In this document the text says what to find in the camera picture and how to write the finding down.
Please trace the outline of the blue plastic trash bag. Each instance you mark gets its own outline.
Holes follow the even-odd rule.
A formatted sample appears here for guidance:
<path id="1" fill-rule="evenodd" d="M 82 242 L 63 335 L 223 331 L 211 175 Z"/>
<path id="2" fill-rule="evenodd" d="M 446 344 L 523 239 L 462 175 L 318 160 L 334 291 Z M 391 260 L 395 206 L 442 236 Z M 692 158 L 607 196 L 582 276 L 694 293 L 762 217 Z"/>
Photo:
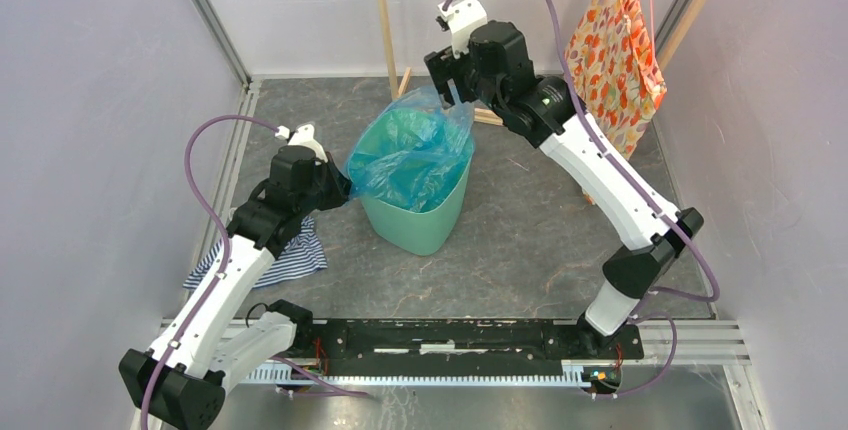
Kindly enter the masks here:
<path id="1" fill-rule="evenodd" d="M 370 197 L 415 213 L 447 199 L 471 162 L 474 108 L 445 108 L 431 86 L 390 103 L 369 124 L 345 165 L 354 198 Z"/>

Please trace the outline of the green plastic trash bin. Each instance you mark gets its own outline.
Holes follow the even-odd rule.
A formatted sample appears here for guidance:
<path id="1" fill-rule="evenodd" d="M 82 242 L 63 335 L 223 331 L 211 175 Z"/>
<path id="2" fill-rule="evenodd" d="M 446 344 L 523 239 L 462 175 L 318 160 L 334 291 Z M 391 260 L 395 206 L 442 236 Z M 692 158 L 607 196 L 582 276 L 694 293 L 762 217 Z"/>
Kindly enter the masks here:
<path id="1" fill-rule="evenodd" d="M 456 225 L 470 173 L 466 166 L 459 183 L 435 209 L 415 213 L 402 210 L 374 198 L 358 198 L 373 230 L 389 243 L 415 255 L 427 256 L 438 251 Z"/>

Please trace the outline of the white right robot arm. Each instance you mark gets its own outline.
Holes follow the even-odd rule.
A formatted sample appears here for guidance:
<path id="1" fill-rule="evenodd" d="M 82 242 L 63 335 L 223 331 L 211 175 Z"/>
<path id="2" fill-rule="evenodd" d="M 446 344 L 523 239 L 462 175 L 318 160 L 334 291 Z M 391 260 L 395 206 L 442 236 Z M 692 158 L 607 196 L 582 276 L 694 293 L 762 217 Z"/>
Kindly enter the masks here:
<path id="1" fill-rule="evenodd" d="M 621 248 L 602 267 L 605 282 L 579 318 L 577 342 L 591 358 L 618 343 L 618 331 L 703 227 L 694 208 L 678 209 L 656 194 L 580 113 L 566 81 L 536 75 L 524 35 L 510 22 L 482 19 L 440 27 L 451 44 L 425 58 L 438 93 L 453 104 L 481 101 L 511 132 L 562 167 L 614 226 Z"/>

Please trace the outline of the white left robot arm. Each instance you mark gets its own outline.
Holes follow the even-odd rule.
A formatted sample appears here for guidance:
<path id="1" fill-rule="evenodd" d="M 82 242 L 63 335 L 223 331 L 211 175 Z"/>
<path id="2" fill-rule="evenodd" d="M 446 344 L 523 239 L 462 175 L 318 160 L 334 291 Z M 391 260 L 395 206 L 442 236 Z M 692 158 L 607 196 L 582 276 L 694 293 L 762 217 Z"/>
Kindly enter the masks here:
<path id="1" fill-rule="evenodd" d="M 237 208 L 224 249 L 176 320 L 145 350 L 128 350 L 118 371 L 133 404 L 176 429 L 207 429 L 227 394 L 284 351 L 306 355 L 314 344 L 309 311 L 270 309 L 225 340 L 225 331 L 259 278 L 313 211 L 345 204 L 350 181 L 313 144 L 287 145 L 272 158 L 268 179 Z"/>

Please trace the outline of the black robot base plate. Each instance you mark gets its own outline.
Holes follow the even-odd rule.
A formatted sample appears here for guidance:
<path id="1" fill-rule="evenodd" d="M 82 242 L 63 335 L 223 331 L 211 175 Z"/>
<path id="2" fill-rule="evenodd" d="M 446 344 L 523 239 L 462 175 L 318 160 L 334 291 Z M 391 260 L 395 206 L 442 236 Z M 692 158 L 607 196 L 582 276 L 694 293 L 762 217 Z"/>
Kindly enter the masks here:
<path id="1" fill-rule="evenodd" d="M 314 318 L 285 300 L 265 313 L 296 326 L 289 359 L 329 377 L 553 377 L 564 361 L 618 363 L 645 352 L 637 326 L 598 337 L 581 320 Z"/>

